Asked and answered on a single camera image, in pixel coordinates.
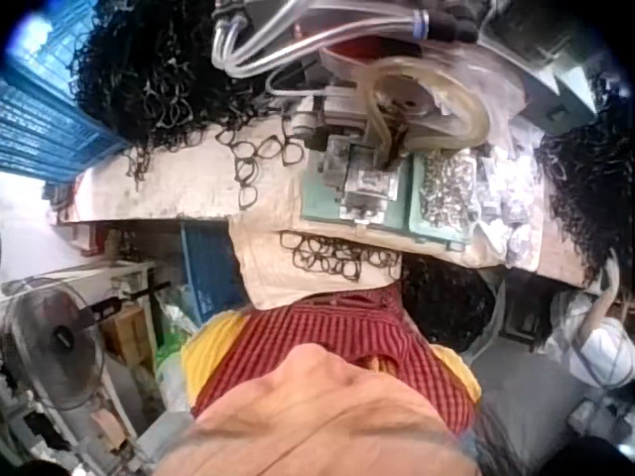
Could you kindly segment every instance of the blue plastic crate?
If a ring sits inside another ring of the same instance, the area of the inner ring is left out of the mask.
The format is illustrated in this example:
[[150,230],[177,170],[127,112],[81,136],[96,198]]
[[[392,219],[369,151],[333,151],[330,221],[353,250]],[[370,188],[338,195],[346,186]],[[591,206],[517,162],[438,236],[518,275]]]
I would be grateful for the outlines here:
[[70,182],[127,143],[81,112],[69,91],[77,42],[92,28],[93,1],[65,0],[49,15],[46,42],[24,38],[9,50],[0,77],[0,171]]
[[181,237],[198,325],[244,305],[247,293],[226,223],[184,221]]

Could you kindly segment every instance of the fan grille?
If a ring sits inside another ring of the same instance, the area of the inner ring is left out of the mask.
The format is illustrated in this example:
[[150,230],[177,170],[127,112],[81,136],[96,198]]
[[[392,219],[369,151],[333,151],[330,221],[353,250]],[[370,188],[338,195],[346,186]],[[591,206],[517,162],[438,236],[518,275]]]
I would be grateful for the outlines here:
[[104,355],[98,330],[78,328],[80,314],[87,311],[73,288],[43,278],[27,280],[7,308],[4,360],[14,377],[32,387],[46,406],[80,407],[101,383]]

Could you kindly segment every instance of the red plaid shirt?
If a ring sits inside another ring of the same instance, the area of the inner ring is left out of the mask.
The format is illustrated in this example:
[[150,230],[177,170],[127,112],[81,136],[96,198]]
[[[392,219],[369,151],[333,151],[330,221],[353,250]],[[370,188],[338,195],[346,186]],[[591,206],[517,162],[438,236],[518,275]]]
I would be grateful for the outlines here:
[[353,364],[374,356],[389,358],[396,377],[424,395],[459,434],[472,423],[469,395],[403,315],[398,285],[253,311],[200,391],[193,413],[197,417],[233,387],[272,372],[293,347],[313,342]]

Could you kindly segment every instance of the yellow sleeve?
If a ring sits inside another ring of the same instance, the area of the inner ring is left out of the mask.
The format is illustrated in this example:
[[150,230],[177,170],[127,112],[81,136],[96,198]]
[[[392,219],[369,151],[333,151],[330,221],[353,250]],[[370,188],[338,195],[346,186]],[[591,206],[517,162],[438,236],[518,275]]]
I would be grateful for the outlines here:
[[474,403],[478,402],[482,395],[482,390],[476,380],[476,377],[472,371],[469,370],[469,367],[465,365],[463,359],[461,359],[460,356],[452,349],[443,347],[442,345],[430,344],[430,347],[433,349],[435,357],[441,360],[445,367],[450,370],[461,383],[463,383],[463,386],[467,390],[471,400]]
[[186,376],[190,405],[238,338],[247,316],[235,310],[215,315],[181,349],[181,362]]

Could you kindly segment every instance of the woman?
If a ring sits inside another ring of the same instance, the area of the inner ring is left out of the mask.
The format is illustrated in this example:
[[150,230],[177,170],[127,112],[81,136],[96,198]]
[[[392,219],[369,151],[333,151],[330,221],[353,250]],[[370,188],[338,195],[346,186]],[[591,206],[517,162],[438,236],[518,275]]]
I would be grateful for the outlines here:
[[406,320],[399,285],[218,322],[183,354],[189,382],[209,374],[157,474],[478,471],[465,436],[480,389]]

